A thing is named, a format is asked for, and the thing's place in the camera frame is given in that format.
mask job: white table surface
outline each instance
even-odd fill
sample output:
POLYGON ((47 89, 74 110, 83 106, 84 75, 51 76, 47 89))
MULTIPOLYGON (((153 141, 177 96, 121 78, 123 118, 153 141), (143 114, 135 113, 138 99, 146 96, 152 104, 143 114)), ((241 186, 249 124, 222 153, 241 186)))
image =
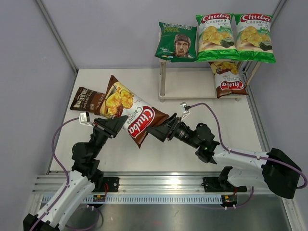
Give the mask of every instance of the white table surface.
MULTIPOLYGON (((84 69, 79 70, 70 104, 79 87, 106 92, 110 75, 114 75, 126 87, 143 98, 149 104, 170 116, 178 113, 180 103, 184 100, 166 100, 161 103, 158 99, 159 69, 84 69)), ((185 100, 188 105, 199 103, 201 100, 185 100)), ((224 143, 234 148, 261 151, 256 128, 246 97, 237 102, 235 99, 202 100, 216 113, 222 131, 224 143)), ((65 121, 78 117, 78 111, 66 111, 65 121)), ((98 117, 90 115, 91 120, 98 117)), ((218 140, 217 125, 211 113, 204 106, 191 109, 191 114, 184 122, 195 129, 199 122, 206 123, 218 140)), ((72 147, 77 142, 87 142, 92 128, 80 125, 78 121, 63 127, 56 147, 56 155, 67 170, 74 161, 71 159, 72 147)), ((122 130, 115 139, 109 139, 102 148, 97 159, 102 171, 220 171, 223 166, 205 164, 195 155, 196 149, 177 139, 162 143, 150 134, 144 140, 141 149, 137 147, 129 134, 122 130)), ((61 168, 53 160, 50 171, 61 168)))

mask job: white shelf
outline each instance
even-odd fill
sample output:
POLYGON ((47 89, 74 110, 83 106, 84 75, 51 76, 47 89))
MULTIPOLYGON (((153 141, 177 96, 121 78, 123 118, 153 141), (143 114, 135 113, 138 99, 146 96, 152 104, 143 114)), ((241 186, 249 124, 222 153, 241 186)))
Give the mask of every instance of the white shelf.
MULTIPOLYGON (((150 105, 164 113, 180 115, 180 103, 183 100, 169 100, 161 103, 157 97, 159 69, 88 69, 79 70, 75 81, 70 103, 64 121, 78 117, 78 111, 69 109, 74 95, 79 87, 105 92, 110 75, 114 75, 135 94, 142 97, 150 105)), ((244 150, 261 151, 256 128, 250 113, 246 97, 236 102, 235 100, 185 100, 191 105, 206 102, 216 113, 221 132, 226 145, 244 150)), ((98 117, 90 115, 91 120, 98 117)), ((217 125, 211 113, 205 107, 191 109, 191 114, 185 123, 192 129, 200 123, 206 123, 218 140, 217 125)), ((92 128, 80 125, 77 121, 65 125, 60 133, 56 147, 56 155, 65 168, 71 169, 72 147, 77 142, 88 142, 92 128)), ((102 148, 97 159, 100 160, 99 169, 102 171, 139 171, 139 172, 211 172, 221 171, 223 166, 205 164, 194 154, 195 149, 179 140, 162 143, 155 137, 148 135, 141 149, 126 131, 120 131, 115 139, 109 139, 102 148)), ((51 171, 61 168, 53 161, 51 171)))
MULTIPOLYGON (((166 68, 165 88, 165 95, 159 95, 160 99, 217 98, 215 80, 210 68, 166 68)), ((221 99, 241 97, 243 96, 231 94, 221 99)))

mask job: shelf leg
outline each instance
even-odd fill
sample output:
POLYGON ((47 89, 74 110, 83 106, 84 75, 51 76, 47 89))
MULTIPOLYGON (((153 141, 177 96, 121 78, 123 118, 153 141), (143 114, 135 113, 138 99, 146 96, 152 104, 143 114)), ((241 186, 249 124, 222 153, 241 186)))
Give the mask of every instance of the shelf leg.
POLYGON ((245 85, 248 86, 250 81, 252 80, 252 77, 255 75, 256 71, 258 70, 258 68, 260 67, 261 62, 257 62, 257 64, 255 65, 254 69, 251 71, 250 76, 248 77, 245 85))
POLYGON ((160 67, 160 91, 159 96, 165 95, 165 89, 166 89, 166 63, 161 63, 160 67))

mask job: metal frame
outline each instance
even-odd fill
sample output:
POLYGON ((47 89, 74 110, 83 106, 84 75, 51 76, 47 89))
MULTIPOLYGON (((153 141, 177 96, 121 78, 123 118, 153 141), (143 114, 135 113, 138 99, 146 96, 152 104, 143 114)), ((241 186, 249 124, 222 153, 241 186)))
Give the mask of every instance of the metal frame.
POLYGON ((38 8, 40 9, 41 13, 43 14, 43 17, 46 20, 47 26, 49 27, 49 29, 51 30, 54 38, 56 39, 57 43, 59 44, 59 47, 62 50, 65 58, 67 59, 69 65, 71 66, 73 72, 75 73, 75 75, 77 75, 78 68, 76 67, 71 55, 69 54, 65 44, 63 43, 63 41, 60 37, 60 34, 57 31, 57 28, 55 27, 49 13, 48 13, 48 10, 47 10, 45 4, 43 3, 42 0, 35 0, 35 2, 37 3, 38 8))

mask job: green chuba chips bag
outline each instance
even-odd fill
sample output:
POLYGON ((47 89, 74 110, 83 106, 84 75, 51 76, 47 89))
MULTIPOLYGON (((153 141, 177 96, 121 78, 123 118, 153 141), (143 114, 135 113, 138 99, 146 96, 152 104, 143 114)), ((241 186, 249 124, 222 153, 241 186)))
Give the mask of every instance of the green chuba chips bag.
POLYGON ((236 30, 238 33, 236 49, 240 61, 259 61, 275 63, 270 38, 271 15, 259 13, 236 14, 236 30))
POLYGON ((232 18, 232 13, 196 15, 199 25, 198 62, 238 58, 231 29, 232 18))
POLYGON ((194 62, 197 28, 178 24, 159 23, 161 37, 155 57, 171 62, 194 62))

